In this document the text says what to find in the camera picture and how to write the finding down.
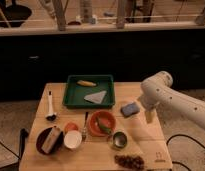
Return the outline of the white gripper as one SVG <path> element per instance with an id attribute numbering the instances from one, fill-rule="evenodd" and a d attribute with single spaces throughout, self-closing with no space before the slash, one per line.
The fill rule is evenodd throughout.
<path id="1" fill-rule="evenodd" d="M 159 102 L 156 101 L 155 99 L 152 99 L 152 98 L 144 95 L 144 94 L 142 94 L 138 98 L 138 100 L 140 101 L 142 106 L 146 109 L 146 111 L 145 111 L 146 122 L 152 123 L 153 119 L 154 119 L 154 114 L 155 114 L 153 109 L 155 109 L 158 106 Z"/>

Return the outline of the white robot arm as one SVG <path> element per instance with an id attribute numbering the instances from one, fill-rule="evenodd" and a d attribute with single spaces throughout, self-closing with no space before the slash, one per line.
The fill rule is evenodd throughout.
<path id="1" fill-rule="evenodd" d="M 145 113 L 150 115 L 159 104 L 163 104 L 178 110 L 205 130 L 205 101 L 173 90 L 172 84 L 173 78 L 166 71 L 160 71 L 141 82 L 139 101 Z"/>

